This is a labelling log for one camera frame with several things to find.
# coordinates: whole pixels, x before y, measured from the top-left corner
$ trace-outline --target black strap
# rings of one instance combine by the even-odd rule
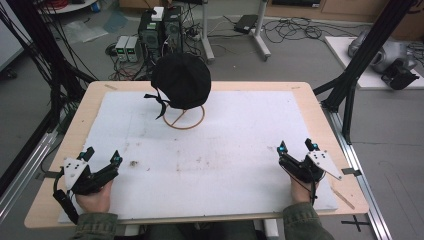
[[[157,91],[157,93],[158,93],[158,95],[157,95],[157,96],[154,96],[154,95],[151,95],[151,94],[146,94],[146,95],[144,95],[144,98],[155,98],[155,99],[156,99],[156,101],[162,105],[162,109],[161,109],[161,111],[160,111],[160,114],[159,114],[159,116],[156,118],[156,119],[158,119],[158,118],[162,117],[162,116],[165,114],[165,111],[166,111],[166,104],[165,104],[165,103],[169,103],[169,101],[168,101],[168,100],[163,100],[163,99],[160,97],[160,93],[159,93],[159,91],[158,91],[157,89],[156,89],[156,91]]]

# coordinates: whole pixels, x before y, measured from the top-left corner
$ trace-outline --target baseball cap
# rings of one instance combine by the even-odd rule
[[[172,108],[188,110],[203,105],[211,91],[211,75],[206,64],[190,53],[172,53],[160,58],[152,73],[151,85],[158,95],[155,98],[165,114],[166,103]],[[162,99],[161,90],[169,100]]]

